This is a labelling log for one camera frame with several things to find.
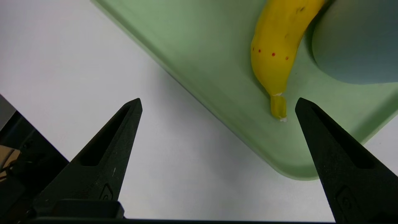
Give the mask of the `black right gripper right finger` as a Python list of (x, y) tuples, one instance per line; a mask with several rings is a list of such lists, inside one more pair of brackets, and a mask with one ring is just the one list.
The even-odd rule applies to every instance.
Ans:
[(397, 223), (397, 175), (315, 103), (295, 113), (335, 222)]

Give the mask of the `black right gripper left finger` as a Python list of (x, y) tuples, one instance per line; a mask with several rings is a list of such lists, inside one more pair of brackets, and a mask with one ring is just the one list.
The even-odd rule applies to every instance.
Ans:
[(123, 218), (118, 201), (142, 114), (125, 103), (34, 201), (37, 217)]

